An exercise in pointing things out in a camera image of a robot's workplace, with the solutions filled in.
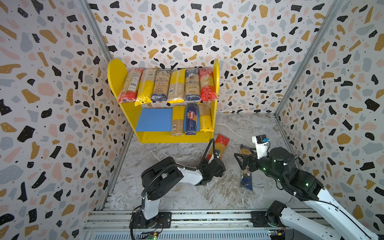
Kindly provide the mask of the navy spaghetti bag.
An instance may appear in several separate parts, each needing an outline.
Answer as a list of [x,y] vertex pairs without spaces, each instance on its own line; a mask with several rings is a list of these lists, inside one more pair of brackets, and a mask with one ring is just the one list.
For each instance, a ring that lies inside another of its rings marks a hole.
[[[253,152],[250,150],[250,148],[246,145],[241,144],[241,153],[243,155],[251,155]],[[241,186],[252,191],[253,190],[253,184],[252,184],[252,174],[249,169],[249,159],[245,158],[243,159],[243,178],[241,179]]]

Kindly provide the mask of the yellow spaghetti bag with text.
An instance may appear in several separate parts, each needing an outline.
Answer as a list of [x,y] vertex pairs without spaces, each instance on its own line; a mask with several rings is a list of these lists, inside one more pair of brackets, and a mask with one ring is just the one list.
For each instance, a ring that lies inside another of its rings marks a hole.
[[198,104],[200,114],[200,130],[201,132],[213,132],[211,107],[209,103]]

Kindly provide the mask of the blue Barilla spaghetti bag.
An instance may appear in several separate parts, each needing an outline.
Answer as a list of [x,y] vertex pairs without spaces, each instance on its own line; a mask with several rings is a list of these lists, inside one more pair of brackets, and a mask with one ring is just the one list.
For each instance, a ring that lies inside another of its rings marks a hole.
[[187,136],[194,136],[197,134],[197,121],[198,121],[198,104],[197,103],[190,103],[187,104],[186,108],[186,129],[185,129],[185,135]]

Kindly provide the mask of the blue white spaghetti bag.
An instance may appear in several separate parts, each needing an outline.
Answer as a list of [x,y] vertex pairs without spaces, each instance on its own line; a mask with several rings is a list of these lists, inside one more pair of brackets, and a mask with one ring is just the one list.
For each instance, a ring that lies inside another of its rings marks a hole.
[[185,75],[185,100],[198,101],[201,97],[199,68],[186,69]]

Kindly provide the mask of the yellow top spaghetti bag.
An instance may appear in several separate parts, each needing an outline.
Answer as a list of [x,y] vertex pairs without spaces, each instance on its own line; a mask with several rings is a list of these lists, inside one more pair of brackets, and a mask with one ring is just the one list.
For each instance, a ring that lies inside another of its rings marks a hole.
[[170,86],[167,102],[179,104],[185,101],[185,80],[186,69],[181,69],[171,73]]

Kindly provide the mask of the dark blue spaghetti bag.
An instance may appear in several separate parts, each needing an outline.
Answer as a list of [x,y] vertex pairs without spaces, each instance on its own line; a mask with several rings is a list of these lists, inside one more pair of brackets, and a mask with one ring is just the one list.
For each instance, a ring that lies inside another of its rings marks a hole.
[[171,72],[171,70],[167,69],[157,70],[154,90],[151,95],[151,101],[153,103],[163,102],[168,99]]

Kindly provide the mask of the long yellow spaghetti bag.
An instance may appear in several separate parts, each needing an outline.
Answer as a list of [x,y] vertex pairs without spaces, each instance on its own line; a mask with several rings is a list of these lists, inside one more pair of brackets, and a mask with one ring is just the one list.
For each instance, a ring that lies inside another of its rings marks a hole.
[[152,102],[151,96],[154,90],[156,74],[156,69],[146,69],[143,71],[139,84],[137,99],[135,101],[135,106],[149,104]]

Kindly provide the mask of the red label spaghetti bag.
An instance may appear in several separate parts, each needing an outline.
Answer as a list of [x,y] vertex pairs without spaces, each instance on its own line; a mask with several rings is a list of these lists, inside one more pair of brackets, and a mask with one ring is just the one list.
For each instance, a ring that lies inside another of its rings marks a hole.
[[137,99],[137,92],[139,89],[139,83],[142,77],[144,69],[133,68],[128,70],[123,88],[119,94],[118,103],[132,103]]

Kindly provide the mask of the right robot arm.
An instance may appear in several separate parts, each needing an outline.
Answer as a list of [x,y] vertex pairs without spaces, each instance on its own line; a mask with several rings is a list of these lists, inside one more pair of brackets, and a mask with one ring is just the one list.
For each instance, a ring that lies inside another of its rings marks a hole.
[[272,227],[289,227],[316,240],[380,240],[377,235],[362,225],[343,208],[311,173],[296,167],[295,156],[282,147],[273,148],[266,155],[234,154],[242,168],[250,164],[250,172],[257,170],[281,185],[281,190],[311,207],[330,227],[312,221],[287,205],[274,201],[265,214],[267,224]]

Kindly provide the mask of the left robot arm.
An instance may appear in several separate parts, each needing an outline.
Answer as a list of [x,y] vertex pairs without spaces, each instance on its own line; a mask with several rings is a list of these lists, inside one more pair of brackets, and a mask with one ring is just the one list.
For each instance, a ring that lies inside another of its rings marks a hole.
[[180,165],[174,158],[167,157],[142,174],[142,206],[141,211],[147,221],[157,218],[159,214],[160,199],[179,183],[194,186],[206,185],[214,177],[223,176],[226,168],[217,158],[211,161],[203,159],[197,168]]

